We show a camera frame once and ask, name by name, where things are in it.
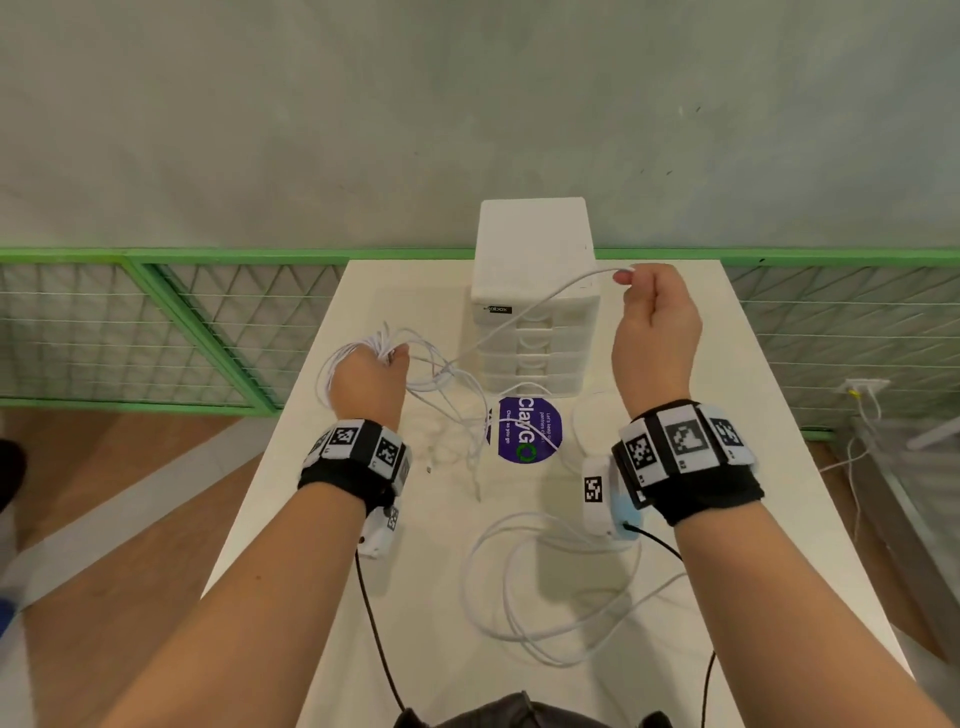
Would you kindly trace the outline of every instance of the table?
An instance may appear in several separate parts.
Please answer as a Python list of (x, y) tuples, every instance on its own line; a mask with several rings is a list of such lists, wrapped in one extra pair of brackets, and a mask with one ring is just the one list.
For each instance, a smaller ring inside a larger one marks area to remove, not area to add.
[[(618, 261), (604, 261), (615, 266)], [(754, 449), (766, 504), (813, 566), (906, 667), (900, 646), (860, 566), (850, 539), (804, 445), (780, 388), (719, 262), (676, 261), (704, 319), (693, 371), (692, 393), (724, 408)], [(273, 439), (229, 532), (207, 588), (263, 528), (295, 490), (300, 462), (332, 421), (315, 395), (319, 370), (347, 341), (384, 321), (417, 330), (448, 357), (474, 339), (469, 315), (472, 263), (460, 260), (353, 261), (347, 267), (307, 356)], [(586, 393), (607, 391), (577, 406), (585, 447), (603, 452), (626, 422), (612, 390), (610, 351), (622, 308), (622, 288), (601, 276), (602, 300), (587, 372)], [(469, 405), (466, 390), (451, 398)], [(575, 400), (554, 400), (568, 419)], [(480, 414), (477, 404), (474, 412)], [(569, 669), (543, 667), (519, 646), (481, 636), (459, 600), (461, 563), (473, 541), (495, 519), (512, 512), (545, 510), (580, 523), (582, 484), (557, 456), (516, 465), (487, 449), (480, 464), (482, 501), (474, 497), (462, 453), (462, 430), (408, 397), (400, 433), (416, 459), (404, 490), (394, 548), (381, 561), (365, 561), (372, 608), (399, 692), (430, 723), (440, 722), (507, 693), (526, 690), (534, 700), (602, 720), (636, 726), (655, 710), (675, 725), (699, 720), (704, 673), (711, 651), (706, 628), (685, 578), (642, 604), (604, 649)], [(435, 447), (435, 467), (426, 472)], [(566, 458), (579, 452), (565, 435)], [(673, 542), (658, 514), (645, 525)], [(507, 535), (490, 543), (476, 561), (470, 594), (481, 615), (505, 626), (500, 577)], [(634, 596), (647, 594), (682, 570), (669, 553), (643, 544)], [(590, 557), (541, 547), (521, 553), (513, 589), (530, 629), (581, 616), (598, 590), (622, 585), (633, 553)], [(557, 651), (579, 649), (597, 634), (556, 640)], [(300, 726), (390, 726), (396, 719), (355, 578), (347, 585), (324, 656), (308, 694)], [(708, 725), (739, 726), (722, 670), (710, 685)]]

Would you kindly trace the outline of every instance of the purple sticker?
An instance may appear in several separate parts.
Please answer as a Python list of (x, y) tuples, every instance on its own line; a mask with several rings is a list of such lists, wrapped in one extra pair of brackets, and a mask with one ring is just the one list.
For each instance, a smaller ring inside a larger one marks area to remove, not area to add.
[[(564, 441), (560, 412), (540, 397), (504, 397), (500, 400), (500, 419), (520, 422), (499, 423), (497, 452), (512, 463), (539, 463), (557, 451)], [(547, 442), (531, 427), (549, 438)]]

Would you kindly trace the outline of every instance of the green metal frame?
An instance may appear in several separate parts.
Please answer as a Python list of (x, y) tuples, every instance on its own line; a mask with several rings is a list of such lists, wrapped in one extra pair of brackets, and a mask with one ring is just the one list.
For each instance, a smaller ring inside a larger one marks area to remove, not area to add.
[[(597, 248), (600, 260), (720, 260), (731, 266), (960, 266), (960, 249), (863, 248)], [(223, 415), (275, 415), (270, 397), (230, 348), (160, 270), (161, 265), (346, 265), (351, 260), (470, 260), (472, 248), (362, 248), (228, 250), (219, 248), (0, 248), (3, 263), (106, 263), (122, 266), (248, 406), (132, 401), (25, 400), (0, 398), (0, 406), (106, 409)], [(804, 430), (808, 440), (828, 440), (829, 430)]]

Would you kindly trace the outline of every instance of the black cable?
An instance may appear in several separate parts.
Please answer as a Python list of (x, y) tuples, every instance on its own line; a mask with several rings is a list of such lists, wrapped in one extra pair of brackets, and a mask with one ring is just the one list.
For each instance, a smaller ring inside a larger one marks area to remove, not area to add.
[(383, 665), (383, 671), (387, 674), (387, 682), (390, 683), (390, 690), (394, 694), (396, 704), (400, 706), (400, 712), (406, 710), (403, 701), (400, 700), (400, 693), (396, 691), (394, 676), (390, 674), (390, 666), (387, 665), (387, 656), (383, 654), (383, 644), (380, 643), (380, 633), (376, 631), (376, 619), (373, 618), (373, 609), (370, 607), (370, 599), (367, 597), (367, 586), (363, 583), (363, 572), (360, 569), (360, 554), (353, 552), (353, 561), (357, 565), (357, 581), (360, 582), (360, 594), (363, 595), (364, 606), (367, 607), (367, 616), (370, 618), (370, 627), (373, 630), (373, 639), (376, 641), (376, 651), (380, 653), (380, 664)]
[[(641, 536), (646, 536), (651, 541), (657, 542), (658, 544), (663, 546), (666, 550), (668, 550), (670, 553), (672, 553), (674, 556), (676, 556), (678, 559), (680, 559), (681, 562), (684, 560), (683, 556), (680, 555), (680, 552), (676, 548), (672, 547), (663, 539), (657, 536), (654, 536), (649, 531), (644, 531), (642, 528), (637, 528), (635, 525), (631, 523), (627, 523), (626, 521), (624, 521), (622, 525), (628, 531), (633, 531), (634, 533), (638, 533)], [(709, 689), (710, 689), (710, 674), (713, 672), (713, 663), (716, 662), (716, 659), (717, 659), (717, 653), (715, 651), (711, 652), (710, 660), (707, 663), (707, 677), (704, 679), (704, 702), (700, 709), (700, 728), (707, 728), (707, 693), (709, 692)]]

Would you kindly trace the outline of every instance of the person's left hand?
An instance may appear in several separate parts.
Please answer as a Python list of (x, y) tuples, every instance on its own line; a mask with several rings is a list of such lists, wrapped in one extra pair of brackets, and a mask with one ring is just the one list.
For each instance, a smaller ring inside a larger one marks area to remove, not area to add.
[(330, 404), (338, 420), (371, 420), (396, 432), (407, 394), (410, 348), (393, 350), (390, 363), (361, 344), (337, 365), (330, 382)]

